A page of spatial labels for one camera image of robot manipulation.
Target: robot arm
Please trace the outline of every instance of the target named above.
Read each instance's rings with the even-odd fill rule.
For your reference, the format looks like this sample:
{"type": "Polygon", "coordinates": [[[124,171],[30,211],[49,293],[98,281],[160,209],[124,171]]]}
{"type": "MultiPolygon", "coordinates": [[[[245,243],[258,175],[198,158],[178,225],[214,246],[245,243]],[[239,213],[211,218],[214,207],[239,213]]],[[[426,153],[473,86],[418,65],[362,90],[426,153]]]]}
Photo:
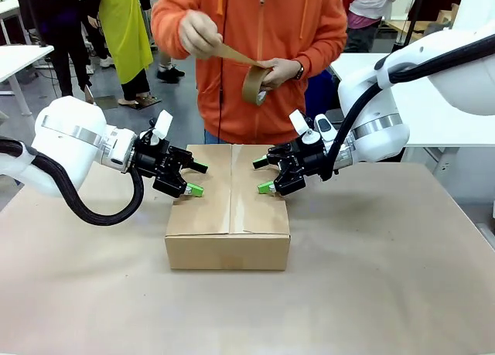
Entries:
{"type": "Polygon", "coordinates": [[[345,116],[337,131],[325,115],[314,124],[295,111],[291,121],[300,137],[270,148],[254,162],[280,168],[278,178],[260,193],[293,193],[306,186],[304,176],[323,181],[357,162],[377,162],[401,152],[409,128],[401,120],[391,87],[428,77],[455,108],[470,114],[495,114],[495,23],[477,32],[446,30],[426,36],[363,69],[339,86],[345,116]]]}
{"type": "Polygon", "coordinates": [[[180,171],[191,168],[206,173],[194,162],[191,152],[175,148],[165,140],[172,117],[163,111],[148,131],[137,136],[128,129],[107,125],[101,109],[73,97],[55,100],[36,119],[32,147],[0,137],[0,174],[6,174],[50,196],[63,196],[82,220],[98,225],[118,224],[140,206],[142,176],[155,178],[153,187],[175,198],[202,196],[203,189],[186,183],[180,171]],[[130,173],[135,193],[121,212],[104,216],[84,206],[77,191],[95,161],[130,173]]]}

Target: hand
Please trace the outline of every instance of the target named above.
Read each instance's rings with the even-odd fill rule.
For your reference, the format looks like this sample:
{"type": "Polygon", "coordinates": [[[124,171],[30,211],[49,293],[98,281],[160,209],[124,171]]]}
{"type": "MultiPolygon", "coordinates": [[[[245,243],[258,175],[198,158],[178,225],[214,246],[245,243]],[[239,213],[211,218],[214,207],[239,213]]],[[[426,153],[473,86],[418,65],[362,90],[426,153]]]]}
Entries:
{"type": "Polygon", "coordinates": [[[179,38],[184,49],[199,59],[208,59],[224,41],[218,28],[207,14],[188,11],[179,24],[179,38]]]}
{"type": "Polygon", "coordinates": [[[90,25],[93,26],[95,29],[98,29],[98,20],[91,16],[88,16],[87,21],[89,21],[90,25]]]}
{"type": "Polygon", "coordinates": [[[274,90],[282,83],[292,79],[301,70],[301,64],[295,60],[271,59],[268,61],[258,61],[263,67],[271,68],[271,72],[261,83],[262,90],[274,90]]]}

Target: orange hoodie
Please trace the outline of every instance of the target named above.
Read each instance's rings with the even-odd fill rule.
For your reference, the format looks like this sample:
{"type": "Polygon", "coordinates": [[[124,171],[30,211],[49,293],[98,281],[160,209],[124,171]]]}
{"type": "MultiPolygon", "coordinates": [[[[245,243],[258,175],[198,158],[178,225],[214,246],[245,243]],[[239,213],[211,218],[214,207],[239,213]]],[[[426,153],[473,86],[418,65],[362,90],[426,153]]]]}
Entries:
{"type": "Polygon", "coordinates": [[[190,9],[205,12],[224,42],[250,58],[278,57],[304,66],[301,80],[288,80],[270,91],[258,107],[241,98],[249,66],[217,57],[197,60],[198,107],[205,129],[218,135],[220,124],[220,138],[237,144],[294,139],[297,134],[288,116],[306,109],[306,78],[321,73],[344,48],[347,18],[342,1],[159,0],[152,13],[153,35],[159,48],[176,59],[188,57],[179,40],[179,23],[190,9]]]}

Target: yellow fabric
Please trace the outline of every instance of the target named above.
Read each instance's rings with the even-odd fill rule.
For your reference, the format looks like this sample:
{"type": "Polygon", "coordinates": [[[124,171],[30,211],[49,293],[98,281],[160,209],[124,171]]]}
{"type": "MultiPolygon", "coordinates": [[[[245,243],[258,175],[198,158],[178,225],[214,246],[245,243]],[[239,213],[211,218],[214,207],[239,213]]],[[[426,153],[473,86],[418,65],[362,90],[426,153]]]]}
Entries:
{"type": "Polygon", "coordinates": [[[153,62],[139,0],[101,0],[99,13],[118,79],[126,84],[153,62]]]}

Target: jacket zipper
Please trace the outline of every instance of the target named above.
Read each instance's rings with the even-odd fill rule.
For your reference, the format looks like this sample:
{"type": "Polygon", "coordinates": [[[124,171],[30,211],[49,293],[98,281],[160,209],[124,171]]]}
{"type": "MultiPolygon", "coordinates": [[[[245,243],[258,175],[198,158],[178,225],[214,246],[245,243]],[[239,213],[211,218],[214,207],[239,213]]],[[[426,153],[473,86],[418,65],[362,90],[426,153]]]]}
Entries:
{"type": "MultiPolygon", "coordinates": [[[[263,25],[264,25],[264,13],[265,13],[265,0],[260,0],[260,10],[258,15],[258,50],[256,53],[256,60],[261,60],[263,55],[263,25]]],[[[258,143],[258,130],[260,125],[260,109],[258,107],[256,115],[254,116],[254,143],[258,143]]]]}

